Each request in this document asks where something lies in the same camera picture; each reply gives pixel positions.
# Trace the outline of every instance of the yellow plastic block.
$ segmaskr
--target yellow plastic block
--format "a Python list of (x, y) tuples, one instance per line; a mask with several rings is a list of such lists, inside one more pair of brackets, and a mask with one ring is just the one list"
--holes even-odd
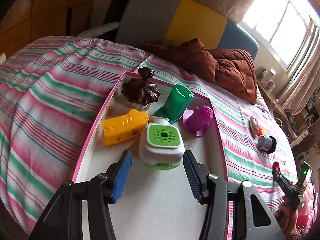
[(217, 11), (191, 0), (181, 0), (164, 43), (179, 46), (198, 38), (206, 49), (216, 49), (226, 25), (227, 18)]
[(147, 112), (131, 109), (129, 113), (102, 122), (104, 145), (110, 146), (137, 137), (148, 123)]

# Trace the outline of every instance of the brown puffer jacket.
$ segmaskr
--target brown puffer jacket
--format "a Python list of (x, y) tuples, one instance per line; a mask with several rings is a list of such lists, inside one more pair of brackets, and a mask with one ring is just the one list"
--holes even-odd
[(207, 51), (199, 39), (178, 47), (143, 44), (141, 49), (160, 56), (198, 77), (215, 83), (235, 96), (255, 104), (257, 82), (252, 57), (241, 49)]

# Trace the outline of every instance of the window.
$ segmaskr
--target window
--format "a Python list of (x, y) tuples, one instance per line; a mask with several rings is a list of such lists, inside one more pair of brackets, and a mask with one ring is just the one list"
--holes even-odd
[(307, 0), (255, 0), (241, 25), (288, 69), (307, 35), (310, 10)]

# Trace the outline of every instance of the metal screw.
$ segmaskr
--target metal screw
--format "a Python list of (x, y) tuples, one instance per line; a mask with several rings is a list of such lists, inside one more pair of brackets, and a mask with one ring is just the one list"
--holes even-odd
[(211, 179), (211, 180), (215, 180), (215, 179), (218, 178), (218, 176), (216, 174), (211, 173), (211, 174), (208, 175), (208, 178)]
[(72, 181), (71, 181), (71, 180), (65, 181), (65, 182), (63, 183), (63, 185), (64, 185), (65, 187), (69, 187), (69, 186), (72, 185)]
[(243, 186), (245, 186), (245, 187), (251, 187), (251, 186), (252, 186), (252, 183), (251, 183), (250, 181), (248, 181), (248, 180), (245, 180), (245, 181), (243, 182)]
[(107, 177), (108, 177), (108, 175), (105, 174), (105, 173), (100, 173), (100, 174), (98, 175), (98, 178), (99, 178), (99, 179), (106, 179)]

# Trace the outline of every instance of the purple base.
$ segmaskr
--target purple base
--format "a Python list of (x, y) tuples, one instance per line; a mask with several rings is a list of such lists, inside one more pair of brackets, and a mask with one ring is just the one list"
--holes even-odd
[(182, 115), (182, 122), (184, 125), (184, 128), (191, 133), (194, 137), (202, 137), (205, 134), (205, 131), (207, 130), (206, 128), (201, 128), (197, 133), (194, 133), (192, 131), (190, 131), (190, 129), (187, 126), (187, 120), (188, 118), (193, 114), (193, 110), (186, 110), (184, 111), (183, 115)]

